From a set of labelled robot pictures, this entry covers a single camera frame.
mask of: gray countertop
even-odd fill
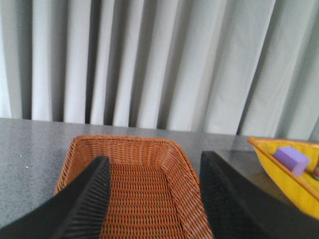
[[[53,196],[68,146],[74,137],[82,134],[172,139],[183,148],[197,173],[201,152],[216,151],[250,181],[289,203],[267,176],[244,136],[0,119],[0,227]]]

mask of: white curtain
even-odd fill
[[[0,117],[319,140],[318,0],[0,0]]]

